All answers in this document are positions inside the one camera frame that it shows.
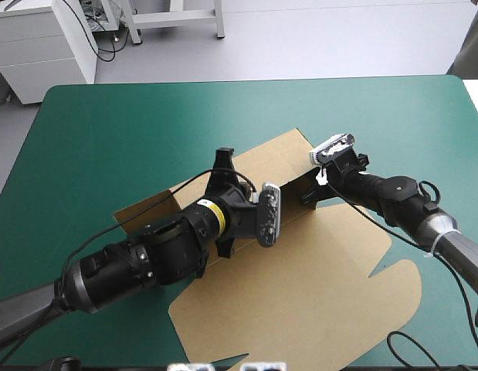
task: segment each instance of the black cable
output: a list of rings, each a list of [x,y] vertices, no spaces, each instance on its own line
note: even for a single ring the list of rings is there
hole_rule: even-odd
[[[69,254],[69,256],[66,259],[66,262],[64,263],[62,267],[62,275],[60,279],[60,287],[59,287],[59,295],[57,298],[55,298],[52,303],[49,305],[49,307],[43,312],[43,314],[36,320],[34,323],[32,323],[27,329],[24,334],[24,336],[17,341],[17,343],[8,351],[8,353],[0,360],[0,367],[3,366],[3,364],[10,358],[12,355],[21,347],[22,344],[27,340],[27,338],[35,331],[37,330],[40,325],[42,324],[43,320],[46,318],[46,316],[50,313],[52,308],[54,307],[55,303],[57,300],[61,300],[62,294],[63,294],[63,289],[65,287],[65,279],[66,279],[66,272],[67,268],[69,267],[69,263],[72,260],[73,257],[75,257],[78,253],[80,253],[87,245],[89,245],[91,242],[93,242],[96,238],[103,236],[105,233],[108,233],[112,230],[115,230],[119,226],[123,226],[125,223],[130,222],[131,220],[134,220],[141,216],[142,214],[146,213],[150,209],[153,209],[154,207],[160,205],[167,199],[170,199],[175,193],[179,192],[182,190],[184,187],[188,186],[190,183],[194,182],[197,178],[200,178],[204,174],[208,174],[209,172],[222,172],[222,173],[232,173],[237,175],[238,177],[242,178],[245,180],[250,186],[253,192],[257,192],[256,187],[254,186],[254,183],[250,181],[249,178],[247,178],[245,175],[241,174],[240,172],[237,172],[236,170],[231,170],[230,168],[209,168],[208,170],[205,170],[204,172],[200,172],[196,176],[190,178],[188,181],[180,185],[175,191],[170,192],[166,197],[163,199],[157,201],[156,203],[152,203],[145,209],[141,210],[140,212],[134,214],[133,216],[130,216],[126,218],[125,220],[122,220],[121,222],[114,224],[113,226],[109,226],[105,228],[104,230],[101,230],[98,233],[95,233],[91,237],[89,237],[87,240],[85,240],[78,248],[76,248],[72,253]]]
[[[434,192],[434,195],[435,195],[434,201],[431,200],[431,196],[425,190],[424,185],[429,186],[429,187],[432,188],[432,191]],[[428,202],[428,203],[429,202],[434,202],[436,205],[438,205],[439,202],[441,201],[441,194],[439,193],[438,187],[436,187],[431,182],[428,182],[427,180],[422,180],[421,182],[419,182],[419,189],[420,189],[422,195],[425,197],[426,202]]]
[[[426,348],[424,348],[422,345],[419,344],[419,342],[417,342],[417,340],[415,340],[413,337],[411,337],[410,335],[407,335],[405,334],[404,332],[401,332],[401,331],[392,331],[388,334],[388,336],[386,336],[386,344],[388,345],[388,348],[390,349],[390,352],[392,352],[393,356],[405,367],[407,367],[407,369],[415,369],[414,366],[412,366],[410,363],[408,363],[407,361],[405,361],[397,352],[396,350],[393,348],[393,345],[392,345],[392,337],[395,336],[395,335],[400,335],[400,336],[403,336],[404,338],[410,340],[415,346],[417,346],[417,348],[419,348],[424,354],[425,356],[427,356],[427,358],[429,358],[431,360],[431,362],[434,364],[434,366],[436,366],[436,368],[438,370],[441,370],[441,366],[436,362],[436,360],[431,356],[431,354],[428,352],[428,350]]]
[[[67,7],[70,9],[70,11],[71,11],[71,12],[74,14],[74,16],[76,17],[77,22],[78,22],[78,23],[80,24],[80,26],[81,26],[81,29],[83,29],[83,32],[84,32],[84,35],[85,35],[85,37],[86,37],[87,42],[90,44],[91,50],[93,50],[93,53],[96,54],[97,58],[98,58],[99,60],[104,61],[104,62],[111,62],[112,60],[114,60],[114,59],[115,59],[115,54],[116,54],[116,52],[115,52],[115,45],[112,43],[112,46],[114,47],[114,50],[113,50],[113,55],[112,55],[112,57],[111,57],[110,59],[105,60],[102,56],[100,56],[100,54],[98,54],[98,52],[94,49],[93,44],[91,44],[90,37],[87,35],[87,32],[86,32],[86,30],[84,29],[83,23],[81,22],[81,20],[80,20],[79,16],[77,15],[77,13],[74,11],[74,9],[72,9],[72,7],[70,6],[70,4],[69,4],[66,0],[62,0],[62,1],[64,2],[65,5],[67,5]]]
[[[101,29],[102,29],[103,31],[105,31],[105,32],[107,31],[107,30],[103,27],[103,25],[102,25],[100,22],[98,22],[98,20],[97,20],[95,17],[93,17],[92,15],[89,15],[89,14],[84,14],[84,15],[85,15],[87,18],[92,19],[99,27],[101,27]],[[128,41],[128,40],[129,40],[129,29],[127,29],[127,32],[126,32],[126,34],[125,34],[124,44],[122,45],[121,48],[115,49],[114,43],[113,43],[112,41],[110,41],[111,44],[112,44],[112,47],[114,48],[114,50],[101,49],[100,47],[98,47],[98,50],[101,50],[102,52],[106,52],[106,53],[118,53],[118,52],[124,50],[125,46],[127,45],[127,41]]]

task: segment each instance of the cable tie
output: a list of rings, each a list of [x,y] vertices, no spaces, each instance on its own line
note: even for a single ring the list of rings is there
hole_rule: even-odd
[[[459,230],[455,230],[455,229],[445,230],[444,232],[441,232],[438,236],[436,236],[436,238],[434,239],[434,242],[432,243],[431,250],[428,253],[424,254],[424,257],[434,257],[434,251],[436,249],[436,245],[438,244],[439,240],[441,240],[441,237],[443,237],[445,234],[450,232],[457,232],[461,234]]]

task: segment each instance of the white cabinet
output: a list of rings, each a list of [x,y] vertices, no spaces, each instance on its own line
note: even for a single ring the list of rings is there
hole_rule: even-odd
[[[63,0],[0,2],[0,72],[24,104],[41,102],[50,87],[94,83],[97,57]],[[96,43],[78,0],[67,0]]]

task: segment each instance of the green table surface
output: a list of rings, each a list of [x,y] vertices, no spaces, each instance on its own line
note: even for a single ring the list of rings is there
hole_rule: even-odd
[[[58,277],[66,255],[112,223],[116,210],[209,168],[216,148],[239,154],[292,128],[313,145],[350,132],[372,173],[439,185],[441,206],[478,243],[478,114],[455,77],[55,87],[0,197],[0,298]],[[112,232],[86,254],[123,237]],[[462,298],[439,262],[393,239],[378,269],[405,258],[419,267],[422,302],[404,330],[442,364],[478,364]],[[182,361],[168,305],[189,281],[142,291],[95,315],[64,316],[10,363],[64,355],[92,366]],[[469,293],[475,311],[478,299]],[[412,345],[395,344],[409,361],[429,364]],[[381,343],[354,364],[397,362]]]

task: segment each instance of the cabinet drawer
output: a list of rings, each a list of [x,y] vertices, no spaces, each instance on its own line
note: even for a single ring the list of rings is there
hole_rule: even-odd
[[[65,60],[74,55],[64,36],[0,43],[0,66],[34,63],[47,60]]]
[[[74,58],[4,66],[0,72],[23,104],[43,101],[50,87],[86,83]]]
[[[53,12],[0,18],[0,43],[62,34],[60,24]]]

